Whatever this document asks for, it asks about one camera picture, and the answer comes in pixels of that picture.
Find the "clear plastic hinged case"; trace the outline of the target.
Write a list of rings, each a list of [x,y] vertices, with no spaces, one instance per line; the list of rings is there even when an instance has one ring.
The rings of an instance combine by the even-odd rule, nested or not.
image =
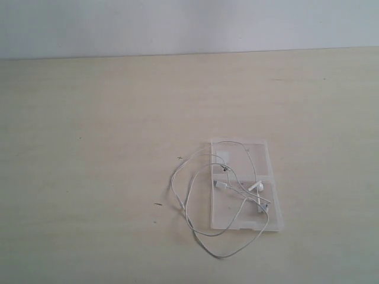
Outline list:
[[[215,138],[211,141],[211,153],[221,156],[237,174],[242,185],[247,189],[255,182],[261,181],[259,195],[271,201],[268,205],[269,224],[265,231],[279,232],[284,227],[278,201],[275,179],[269,158],[268,145],[264,140],[246,140]],[[211,161],[221,162],[211,157]],[[227,182],[225,172],[220,166],[211,167],[211,180]],[[215,230],[226,228],[242,203],[242,197],[231,189],[211,190],[211,223]],[[231,230],[250,229],[260,231],[266,223],[266,215],[258,210],[252,201],[247,201]]]

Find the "white wired earphones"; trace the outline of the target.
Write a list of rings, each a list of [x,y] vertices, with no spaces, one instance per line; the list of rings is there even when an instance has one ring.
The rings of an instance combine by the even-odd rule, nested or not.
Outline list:
[[[222,229],[219,233],[207,234],[207,233],[204,233],[202,231],[197,230],[194,227],[194,225],[192,224],[190,216],[187,213],[187,209],[188,209],[188,201],[189,201],[189,198],[190,198],[190,193],[192,191],[193,183],[195,182],[195,180],[196,180],[196,178],[197,178],[198,175],[195,174],[192,177],[192,179],[191,179],[191,181],[189,183],[189,186],[188,186],[188,189],[187,189],[187,193],[186,193],[186,196],[185,196],[184,200],[182,200],[179,197],[179,195],[175,192],[175,190],[174,190],[174,180],[175,180],[175,176],[186,166],[186,164],[188,162],[190,162],[194,158],[200,157],[202,155],[201,152],[203,150],[205,150],[204,147],[201,148],[201,149],[199,149],[199,150],[197,150],[192,155],[190,155],[189,157],[185,158],[182,161],[182,163],[172,173],[171,179],[169,181],[168,188],[169,188],[169,190],[172,191],[172,193],[175,195],[176,199],[178,200],[179,206],[181,207],[181,211],[183,212],[183,215],[184,215],[184,218],[185,218],[185,220],[187,222],[188,227],[190,228],[190,230],[192,231],[192,234],[194,235],[195,241],[197,241],[197,243],[209,255],[211,255],[212,257],[214,257],[216,259],[226,259],[226,258],[234,256],[238,252],[240,252],[243,249],[245,249],[248,245],[250,245],[256,239],[258,239],[261,236],[261,234],[266,230],[266,228],[267,228],[267,226],[269,224],[268,205],[271,203],[271,201],[268,200],[268,199],[265,199],[265,198],[263,198],[262,196],[259,195],[259,188],[263,187],[263,183],[261,181],[255,182],[250,188],[246,189],[242,185],[242,183],[241,183],[240,179],[238,178],[236,172],[229,165],[227,165],[227,163],[225,162],[225,159],[223,159],[221,156],[216,155],[214,153],[209,153],[208,154],[209,156],[215,157],[217,159],[220,159],[221,162],[219,163],[219,162],[216,162],[215,160],[212,160],[208,165],[210,167],[220,166],[223,169],[223,171],[225,172],[226,177],[227,177],[227,182],[219,182],[218,180],[213,181],[212,187],[219,188],[219,189],[222,189],[222,190],[231,189],[234,193],[236,193],[236,194],[238,194],[239,196],[242,197],[242,203],[240,204],[240,207],[237,210],[237,212],[235,213],[234,217],[232,218],[230,224],[226,228]],[[255,203],[258,206],[258,210],[260,212],[263,212],[266,215],[266,223],[260,229],[259,233],[256,236],[254,236],[253,239],[251,239],[251,241],[249,241],[248,243],[246,243],[244,246],[242,246],[241,248],[237,249],[236,251],[234,251],[234,252],[232,252],[232,253],[230,253],[228,255],[225,255],[225,256],[220,256],[220,255],[214,254],[213,252],[211,252],[211,250],[209,250],[205,246],[205,244],[199,239],[198,236],[199,235],[203,235],[203,236],[206,236],[206,237],[217,237],[217,236],[220,236],[220,235],[224,234],[226,231],[230,230],[232,228],[232,225],[236,222],[239,214],[242,212],[243,206],[244,206],[244,204],[247,201],[252,201],[253,203]]]

